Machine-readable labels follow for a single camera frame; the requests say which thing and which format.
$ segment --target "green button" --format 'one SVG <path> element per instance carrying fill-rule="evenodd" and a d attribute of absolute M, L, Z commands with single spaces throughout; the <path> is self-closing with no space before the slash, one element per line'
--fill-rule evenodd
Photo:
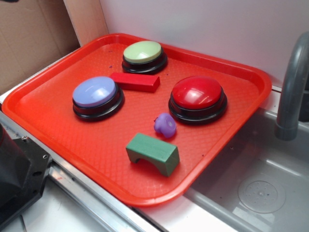
<path fill-rule="evenodd" d="M 161 45 L 154 41 L 134 43 L 124 50 L 126 61 L 131 63 L 145 63 L 156 59 L 161 54 Z"/>

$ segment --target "red wooden block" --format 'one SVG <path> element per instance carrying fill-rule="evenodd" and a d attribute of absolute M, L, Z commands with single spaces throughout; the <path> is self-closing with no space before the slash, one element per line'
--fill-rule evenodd
<path fill-rule="evenodd" d="M 126 90 L 155 92 L 160 85 L 160 78 L 155 75 L 115 72 L 110 78 Z"/>

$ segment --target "toy sink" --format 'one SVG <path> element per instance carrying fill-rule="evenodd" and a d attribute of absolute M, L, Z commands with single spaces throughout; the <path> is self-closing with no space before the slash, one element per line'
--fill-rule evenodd
<path fill-rule="evenodd" d="M 308 231 L 309 126 L 290 142 L 274 136 L 276 114 L 259 109 L 186 196 L 238 231 Z"/>

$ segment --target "purple toy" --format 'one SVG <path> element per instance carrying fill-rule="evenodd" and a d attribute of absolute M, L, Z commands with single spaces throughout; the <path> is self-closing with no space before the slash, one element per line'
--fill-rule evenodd
<path fill-rule="evenodd" d="M 176 123 L 171 115 L 162 113 L 154 122 L 154 130 L 166 138 L 172 137 L 176 132 Z"/>

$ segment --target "tray rim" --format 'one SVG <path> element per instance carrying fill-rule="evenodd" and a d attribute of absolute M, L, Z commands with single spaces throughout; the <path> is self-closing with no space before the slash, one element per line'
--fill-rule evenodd
<path fill-rule="evenodd" d="M 28 122 L 24 121 L 21 116 L 17 115 L 14 112 L 14 102 L 20 101 L 25 94 L 30 93 L 32 90 L 40 86 L 41 84 L 45 83 L 49 79 L 53 78 L 58 71 L 62 71 L 63 67 L 67 67 L 67 63 L 77 62 L 80 56 L 86 56 L 91 52 L 95 51 L 98 47 L 104 46 L 106 44 L 111 43 L 120 43 L 120 44 L 131 44 L 137 41 L 147 40 L 141 37 L 136 37 L 133 35 L 128 35 L 124 33 L 115 33 L 101 36 L 90 43 L 86 44 L 85 46 L 75 50 L 71 54 L 69 54 L 64 59 L 61 59 L 59 62 L 55 63 L 54 65 L 50 66 L 46 70 L 39 73 L 37 76 L 31 78 L 30 80 L 23 83 L 21 86 L 13 90 L 4 100 L 2 105 L 3 112 L 10 117 L 13 121 L 19 124 L 21 127 L 26 129 L 27 131 L 31 131 L 31 134 L 35 134 L 37 139 L 41 142 L 46 141 L 49 139 L 49 136 L 44 135 L 38 129 L 32 127 Z M 190 187 L 190 185 L 195 181 L 195 179 L 200 175 L 200 173 L 208 166 L 208 164 L 216 157 L 221 149 L 228 143 L 228 141 L 237 133 L 237 131 L 245 124 L 245 122 L 251 117 L 251 115 L 258 109 L 259 105 L 267 98 L 269 93 L 271 92 L 272 84 L 269 76 L 260 69 L 240 64 L 237 62 L 225 60 L 222 58 L 216 58 L 213 56 L 201 54 L 194 51 L 189 51 L 186 49 L 174 47 L 168 44 L 160 43 L 161 46 L 164 48 L 164 51 L 168 55 L 168 57 L 184 61 L 186 63 L 191 63 L 194 65 L 199 65 L 201 67 L 205 67 L 205 62 L 211 62 L 215 69 L 211 68 L 212 70 L 219 71 L 220 67 L 229 66 L 237 68 L 240 71 L 240 74 L 251 74 L 246 76 L 246 79 L 253 84 L 255 84 L 259 90 L 259 96 L 255 99 L 255 101 L 250 105 L 250 107 L 239 116 L 239 118 L 232 124 L 232 126 L 227 130 L 227 132 L 214 144 L 214 146 L 209 150 L 207 155 L 195 166 L 191 172 L 179 183 L 179 185 L 168 192 L 168 194 L 163 194 L 161 196 L 157 196 L 155 198 L 140 198 L 135 197 L 133 195 L 127 195 L 123 197 L 123 195 L 119 195 L 119 192 L 123 192 L 121 188 L 118 188 L 117 191 L 110 189 L 110 183 L 103 187 L 110 193 L 112 193 L 115 197 L 117 197 L 122 202 L 129 204 L 131 206 L 137 207 L 144 207 L 144 206 L 156 206 L 162 203 L 167 203 L 176 197 L 183 195 L 184 192 Z M 184 58 L 186 56 L 190 56 L 192 59 L 190 62 L 185 61 Z M 221 73 L 225 73 L 228 75 L 235 75 L 235 73 L 231 72 L 230 70 L 225 70 L 225 72 L 219 71 Z M 66 148 L 60 145 L 56 145 L 56 148 L 61 150 L 65 150 Z"/>

